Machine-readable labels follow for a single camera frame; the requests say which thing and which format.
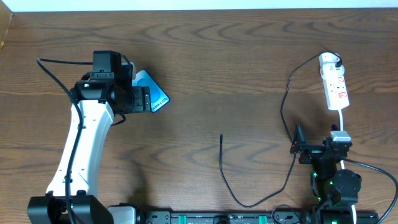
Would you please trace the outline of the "blue screen smartphone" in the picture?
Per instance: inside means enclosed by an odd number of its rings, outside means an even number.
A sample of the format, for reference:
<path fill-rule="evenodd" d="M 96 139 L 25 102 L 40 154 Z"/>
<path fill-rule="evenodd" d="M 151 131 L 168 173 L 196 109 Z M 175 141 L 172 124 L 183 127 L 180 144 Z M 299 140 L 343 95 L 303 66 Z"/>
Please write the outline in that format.
<path fill-rule="evenodd" d="M 156 81 L 145 71 L 136 73 L 136 78 L 132 81 L 132 86 L 148 86 L 150 89 L 151 111 L 158 112 L 170 102 L 169 96 L 156 83 Z"/>

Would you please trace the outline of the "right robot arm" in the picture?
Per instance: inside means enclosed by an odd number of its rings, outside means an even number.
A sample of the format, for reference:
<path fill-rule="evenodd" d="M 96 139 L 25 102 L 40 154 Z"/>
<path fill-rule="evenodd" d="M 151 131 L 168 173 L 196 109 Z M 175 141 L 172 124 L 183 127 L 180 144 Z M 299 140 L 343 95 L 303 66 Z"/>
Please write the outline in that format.
<path fill-rule="evenodd" d="M 307 212 L 303 221 L 307 223 L 354 222 L 352 206 L 358 202 L 361 176 L 337 165 L 347 157 L 352 146 L 346 131 L 332 130 L 321 145 L 307 144 L 304 130 L 295 125 L 291 154 L 299 153 L 300 164 L 312 166 L 311 185 L 319 204 Z"/>

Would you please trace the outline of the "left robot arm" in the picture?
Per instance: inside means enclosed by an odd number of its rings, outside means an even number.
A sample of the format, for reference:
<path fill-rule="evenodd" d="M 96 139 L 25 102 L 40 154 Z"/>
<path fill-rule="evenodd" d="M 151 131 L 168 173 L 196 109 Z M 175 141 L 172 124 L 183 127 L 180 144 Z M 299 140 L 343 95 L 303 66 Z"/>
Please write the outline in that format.
<path fill-rule="evenodd" d="M 44 196 L 31 197 L 31 223 L 140 223 L 132 205 L 105 207 L 98 200 L 98 174 L 114 117 L 150 111 L 146 86 L 135 86 L 135 65 L 98 68 L 68 91 L 72 101 L 70 129 L 58 169 Z"/>

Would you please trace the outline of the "white USB charger adapter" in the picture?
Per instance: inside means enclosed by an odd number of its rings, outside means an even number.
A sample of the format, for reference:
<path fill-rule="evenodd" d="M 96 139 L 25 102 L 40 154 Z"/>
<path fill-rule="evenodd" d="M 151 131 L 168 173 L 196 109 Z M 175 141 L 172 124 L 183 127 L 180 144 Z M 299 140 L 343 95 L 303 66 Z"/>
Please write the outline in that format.
<path fill-rule="evenodd" d="M 343 76 L 345 68 L 343 61 L 338 54 L 331 52 L 324 52 L 319 56 L 320 75 L 324 80 L 334 76 Z"/>

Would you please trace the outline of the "white power strip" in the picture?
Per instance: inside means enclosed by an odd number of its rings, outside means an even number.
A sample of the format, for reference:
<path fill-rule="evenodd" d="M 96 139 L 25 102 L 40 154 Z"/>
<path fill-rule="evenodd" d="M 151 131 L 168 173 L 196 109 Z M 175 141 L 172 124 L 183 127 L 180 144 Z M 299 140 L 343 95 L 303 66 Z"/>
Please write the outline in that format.
<path fill-rule="evenodd" d="M 338 111 L 348 107 L 349 99 L 344 75 L 322 80 L 328 109 Z"/>

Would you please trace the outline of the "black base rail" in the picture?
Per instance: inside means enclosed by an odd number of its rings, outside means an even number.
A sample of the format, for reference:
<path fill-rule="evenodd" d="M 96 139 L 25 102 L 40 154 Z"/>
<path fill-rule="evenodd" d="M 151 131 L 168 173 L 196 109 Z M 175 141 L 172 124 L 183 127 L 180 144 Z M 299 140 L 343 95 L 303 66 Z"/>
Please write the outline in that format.
<path fill-rule="evenodd" d="M 139 212 L 138 224 L 311 224 L 353 223 L 349 212 L 325 211 L 318 221 L 309 212 L 276 210 L 265 213 L 177 213 L 169 211 Z"/>

